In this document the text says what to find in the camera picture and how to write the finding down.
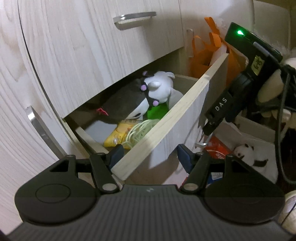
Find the white gloved right hand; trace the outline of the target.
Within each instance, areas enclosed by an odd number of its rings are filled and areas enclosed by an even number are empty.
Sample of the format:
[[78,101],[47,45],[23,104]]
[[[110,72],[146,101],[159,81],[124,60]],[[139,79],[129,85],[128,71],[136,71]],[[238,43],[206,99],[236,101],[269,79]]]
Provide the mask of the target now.
[[[295,68],[295,58],[289,58],[284,61],[284,64],[288,64]],[[267,80],[267,82],[263,85],[263,87],[260,89],[258,93],[258,100],[259,103],[267,103],[268,101],[272,100],[275,97],[278,97],[284,88],[284,83],[281,80],[280,77],[280,70],[276,70],[276,72],[273,73],[273,75]],[[273,116],[276,118],[278,114],[277,110],[270,110],[265,111],[261,115],[264,118],[270,118]],[[283,111],[283,117],[282,122],[287,123],[289,128],[295,129],[295,113],[292,113],[291,111],[284,110]]]

